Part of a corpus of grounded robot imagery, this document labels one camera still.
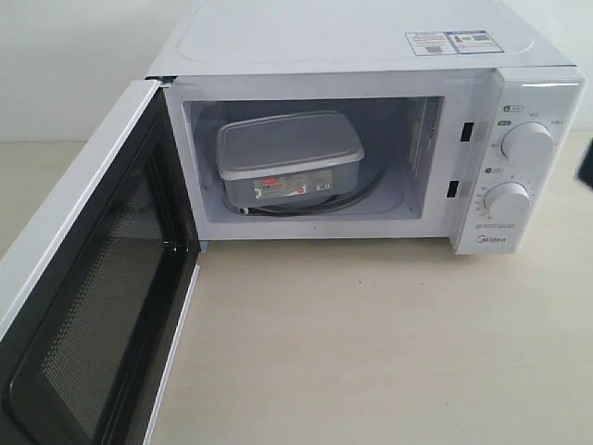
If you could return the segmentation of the blue white label sticker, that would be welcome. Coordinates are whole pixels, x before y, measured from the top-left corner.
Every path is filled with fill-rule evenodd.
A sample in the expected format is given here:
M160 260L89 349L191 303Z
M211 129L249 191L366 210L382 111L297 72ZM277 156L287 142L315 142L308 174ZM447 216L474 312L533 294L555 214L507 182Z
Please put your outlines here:
M486 31L407 32L416 56L497 54L504 50Z

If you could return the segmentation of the lower white timer knob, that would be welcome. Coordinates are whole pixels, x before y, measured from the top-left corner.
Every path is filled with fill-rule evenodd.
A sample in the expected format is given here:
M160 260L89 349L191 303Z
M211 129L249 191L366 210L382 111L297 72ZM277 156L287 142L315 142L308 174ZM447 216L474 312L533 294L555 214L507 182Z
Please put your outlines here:
M484 197L484 205L493 218L520 218L530 210L531 198L521 184L507 182L490 189Z

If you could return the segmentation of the glass turntable plate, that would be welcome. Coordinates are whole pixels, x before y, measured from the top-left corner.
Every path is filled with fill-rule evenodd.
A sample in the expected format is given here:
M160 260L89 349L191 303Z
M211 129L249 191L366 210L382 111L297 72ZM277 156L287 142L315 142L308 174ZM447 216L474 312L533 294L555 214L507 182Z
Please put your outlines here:
M385 166L364 175L366 159L350 155L252 160L249 165L218 166L229 207L243 216L300 217L351 207L380 184Z

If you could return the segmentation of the upper white power knob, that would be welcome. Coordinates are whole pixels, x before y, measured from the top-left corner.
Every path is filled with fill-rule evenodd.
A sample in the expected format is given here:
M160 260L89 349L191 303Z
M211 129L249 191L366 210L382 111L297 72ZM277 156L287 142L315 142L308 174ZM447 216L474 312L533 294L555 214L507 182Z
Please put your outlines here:
M529 164L547 159L553 147L548 129L530 121L514 127L504 136L501 152L513 164Z

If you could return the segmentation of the white lidded plastic container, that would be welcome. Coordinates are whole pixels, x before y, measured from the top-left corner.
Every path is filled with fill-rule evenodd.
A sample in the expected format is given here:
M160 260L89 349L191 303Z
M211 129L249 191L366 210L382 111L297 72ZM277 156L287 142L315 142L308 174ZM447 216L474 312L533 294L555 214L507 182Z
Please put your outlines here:
M219 176L239 209L350 192L364 155L354 126L334 110L237 121L217 135Z

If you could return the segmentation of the white microwave oven body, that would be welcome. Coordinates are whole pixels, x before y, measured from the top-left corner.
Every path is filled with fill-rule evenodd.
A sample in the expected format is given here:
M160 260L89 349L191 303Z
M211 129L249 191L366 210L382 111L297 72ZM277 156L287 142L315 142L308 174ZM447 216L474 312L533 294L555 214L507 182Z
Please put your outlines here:
M486 31L497 54L416 56L407 32ZM524 241L566 140L585 77L546 36L500 1L196 1L147 71L173 82L177 142L196 172L198 239L446 238L461 255L510 254ZM221 126L335 110L385 166L357 204L300 217L229 207L215 162ZM549 157L513 164L504 136L544 125ZM498 184L521 184L531 208L497 219Z

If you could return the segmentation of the white microwave door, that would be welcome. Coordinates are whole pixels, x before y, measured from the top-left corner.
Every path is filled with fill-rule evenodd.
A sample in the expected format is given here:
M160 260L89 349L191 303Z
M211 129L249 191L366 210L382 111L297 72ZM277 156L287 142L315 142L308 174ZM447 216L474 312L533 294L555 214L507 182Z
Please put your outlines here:
M1 440L147 444L196 284L193 155L131 83L1 261Z

